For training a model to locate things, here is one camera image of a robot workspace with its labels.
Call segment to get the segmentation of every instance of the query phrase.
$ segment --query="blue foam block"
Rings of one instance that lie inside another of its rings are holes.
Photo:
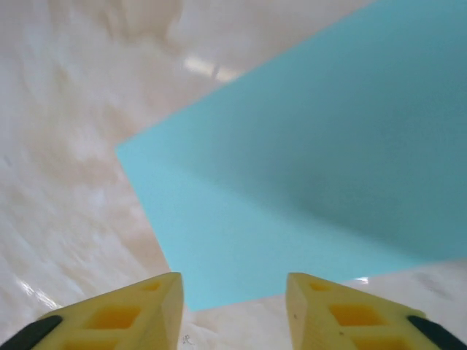
[[[378,1],[117,153],[193,310],[465,257],[467,1]]]

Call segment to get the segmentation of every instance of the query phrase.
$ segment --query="square hole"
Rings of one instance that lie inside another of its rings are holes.
[[[309,286],[313,290],[316,290],[317,292],[326,292],[327,290],[331,290],[329,286],[326,286],[325,284],[316,283],[316,282],[310,283]]]
[[[358,350],[411,350],[403,339],[356,338],[352,340]]]
[[[158,290],[161,284],[159,282],[153,282],[152,284],[146,284],[143,287],[143,290],[147,290],[148,292],[153,292],[155,290]]]
[[[98,310],[85,328],[92,330],[124,330],[129,328],[138,316],[136,306],[107,306]]]
[[[329,307],[341,326],[377,326],[385,324],[378,313],[366,305],[332,305]]]
[[[69,341],[63,350],[114,350],[117,345],[116,340],[108,341]]]

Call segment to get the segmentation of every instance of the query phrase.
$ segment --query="marble floor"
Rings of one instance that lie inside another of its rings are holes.
[[[169,270],[116,144],[369,2],[2,0],[0,343]],[[467,341],[467,260],[349,284]],[[283,297],[187,311],[180,348],[291,349]]]

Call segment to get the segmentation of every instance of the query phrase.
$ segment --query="black rubber pad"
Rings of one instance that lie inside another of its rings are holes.
[[[54,315],[30,323],[1,345],[0,350],[32,350],[62,321],[61,316]]]
[[[418,316],[409,316],[407,319],[441,350],[467,350],[467,345],[440,324]]]

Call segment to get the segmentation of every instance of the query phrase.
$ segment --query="white marble surface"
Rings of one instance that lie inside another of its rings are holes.
[[[0,1],[0,342],[168,270],[117,143],[369,2]],[[467,341],[467,261],[351,284]],[[180,347],[290,349],[283,299],[187,311]]]

